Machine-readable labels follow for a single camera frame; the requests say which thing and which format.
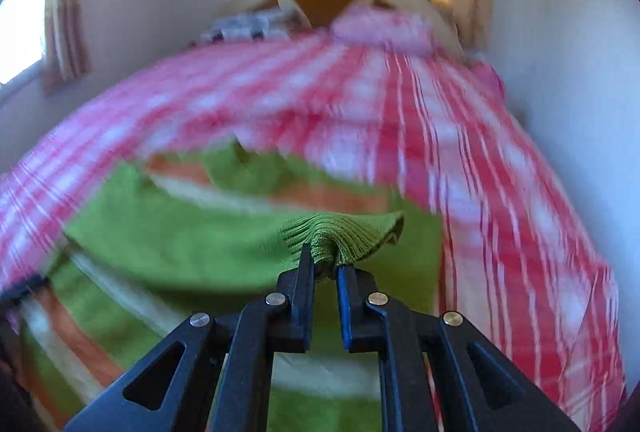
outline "plaid bedspread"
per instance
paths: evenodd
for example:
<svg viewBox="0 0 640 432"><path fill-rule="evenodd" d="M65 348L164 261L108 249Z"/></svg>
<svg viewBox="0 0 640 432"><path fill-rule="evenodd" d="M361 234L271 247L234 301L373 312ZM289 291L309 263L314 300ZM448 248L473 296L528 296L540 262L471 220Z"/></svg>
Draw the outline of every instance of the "plaid bedspread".
<svg viewBox="0 0 640 432"><path fill-rule="evenodd" d="M441 213L434 311L464 314L583 430L615 416L624 373L611 268L501 102L444 57L310 35L158 62L0 176L0 287L43 263L117 161L231 136L392 184Z"/></svg>

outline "window sill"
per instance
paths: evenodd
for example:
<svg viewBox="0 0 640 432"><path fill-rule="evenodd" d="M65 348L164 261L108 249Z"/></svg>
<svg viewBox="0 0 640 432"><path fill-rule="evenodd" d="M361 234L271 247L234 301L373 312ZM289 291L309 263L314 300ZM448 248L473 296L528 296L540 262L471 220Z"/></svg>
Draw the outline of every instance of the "window sill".
<svg viewBox="0 0 640 432"><path fill-rule="evenodd" d="M27 67L23 72L14 76L7 83L0 85L0 105L4 104L12 94L19 91L25 85L33 82L42 72L42 60Z"/></svg>

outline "bedspread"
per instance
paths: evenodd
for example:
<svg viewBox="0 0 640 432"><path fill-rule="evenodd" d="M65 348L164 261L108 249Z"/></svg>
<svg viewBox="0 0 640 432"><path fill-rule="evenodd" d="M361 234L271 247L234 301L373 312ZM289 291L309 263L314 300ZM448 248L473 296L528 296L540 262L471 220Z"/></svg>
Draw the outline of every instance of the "bedspread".
<svg viewBox="0 0 640 432"><path fill-rule="evenodd" d="M107 90L0 176L0 287L42 265L114 163L235 136L391 184L444 220L458 310L583 430L624 386L618 292L552 171L473 73L327 36L215 44Z"/></svg>

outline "silver screw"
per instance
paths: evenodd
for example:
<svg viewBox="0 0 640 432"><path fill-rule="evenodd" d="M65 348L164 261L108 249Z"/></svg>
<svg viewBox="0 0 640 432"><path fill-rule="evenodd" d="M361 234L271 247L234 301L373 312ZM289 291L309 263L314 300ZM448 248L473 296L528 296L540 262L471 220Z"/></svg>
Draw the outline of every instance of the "silver screw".
<svg viewBox="0 0 640 432"><path fill-rule="evenodd" d="M276 292L269 293L264 300L269 306L282 306L287 301L287 297L285 297L282 293Z"/></svg>
<svg viewBox="0 0 640 432"><path fill-rule="evenodd" d="M457 313L456 311L447 311L442 316L442 319L444 320L444 323L446 323L447 326L454 326L454 327L458 327L462 322L465 321L462 315L460 313Z"/></svg>
<svg viewBox="0 0 640 432"><path fill-rule="evenodd" d="M211 317L206 313L196 313L189 319L189 323L193 327L204 327L209 322L211 322Z"/></svg>
<svg viewBox="0 0 640 432"><path fill-rule="evenodd" d="M380 291L376 291L371 295L369 295L368 300L369 300L369 303L373 304L374 306L383 306L387 302L389 302L389 297L386 296L384 293L380 293Z"/></svg>

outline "triangular cutout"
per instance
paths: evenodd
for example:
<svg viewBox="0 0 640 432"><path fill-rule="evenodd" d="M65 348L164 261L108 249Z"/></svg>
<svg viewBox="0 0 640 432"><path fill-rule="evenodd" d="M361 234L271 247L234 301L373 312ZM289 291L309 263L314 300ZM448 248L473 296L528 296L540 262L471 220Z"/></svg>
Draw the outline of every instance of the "triangular cutout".
<svg viewBox="0 0 640 432"><path fill-rule="evenodd" d="M180 342L169 346L162 356L127 385L127 388L122 392L124 398L149 410L158 410L169 390L184 349L184 344Z"/></svg>
<svg viewBox="0 0 640 432"><path fill-rule="evenodd" d="M524 389L479 344L469 344L466 352L490 409L498 410L524 396Z"/></svg>

